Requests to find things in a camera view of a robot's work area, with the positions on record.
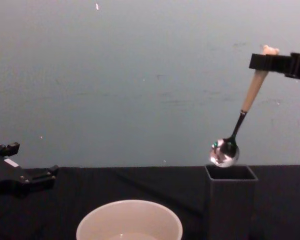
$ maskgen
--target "water in bowl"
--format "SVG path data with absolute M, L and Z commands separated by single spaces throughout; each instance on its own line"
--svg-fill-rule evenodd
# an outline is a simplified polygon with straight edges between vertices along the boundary
M 143 233 L 129 232 L 110 237 L 108 240 L 159 240 Z

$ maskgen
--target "wooden handle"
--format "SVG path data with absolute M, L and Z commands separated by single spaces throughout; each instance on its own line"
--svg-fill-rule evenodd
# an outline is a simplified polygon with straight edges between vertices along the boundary
M 263 46 L 262 54 L 263 55 L 278 55 L 279 49 L 265 45 L 265 46 Z M 250 110 L 250 108 L 261 88 L 261 85 L 264 82 L 268 73 L 269 73 L 268 71 L 255 70 L 249 90 L 248 90 L 245 100 L 243 102 L 241 111 L 247 113 Z

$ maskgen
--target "black tablecloth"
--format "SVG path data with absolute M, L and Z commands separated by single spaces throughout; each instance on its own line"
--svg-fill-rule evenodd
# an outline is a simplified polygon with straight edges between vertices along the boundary
M 300 165 L 251 168 L 259 183 L 250 239 L 300 239 Z M 86 214 L 126 199 L 167 206 L 182 222 L 183 240 L 202 240 L 203 171 L 202 166 L 63 167 L 53 189 L 31 193 L 24 199 L 0 196 L 0 240 L 74 240 Z

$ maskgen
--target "metal spoon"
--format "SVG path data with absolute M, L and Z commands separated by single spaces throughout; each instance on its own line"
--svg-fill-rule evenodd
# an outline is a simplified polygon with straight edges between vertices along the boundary
M 262 54 L 264 55 L 278 55 L 279 49 L 269 47 L 268 45 L 263 46 Z M 210 161 L 214 163 L 216 166 L 221 168 L 227 168 L 235 164 L 240 155 L 239 147 L 236 143 L 236 136 L 238 130 L 244 121 L 248 111 L 250 110 L 262 83 L 264 82 L 266 76 L 268 75 L 268 71 L 256 70 L 254 72 L 249 90 L 246 94 L 246 98 L 243 102 L 239 119 L 235 125 L 233 133 L 228 138 L 219 139 L 216 141 L 210 151 Z

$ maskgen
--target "wall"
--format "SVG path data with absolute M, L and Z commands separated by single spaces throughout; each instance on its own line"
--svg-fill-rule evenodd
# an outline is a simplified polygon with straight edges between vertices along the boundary
M 263 44 L 300 52 L 300 0 L 0 0 L 0 142 L 29 168 L 204 165 Z M 300 164 L 300 80 L 270 73 L 237 143 Z

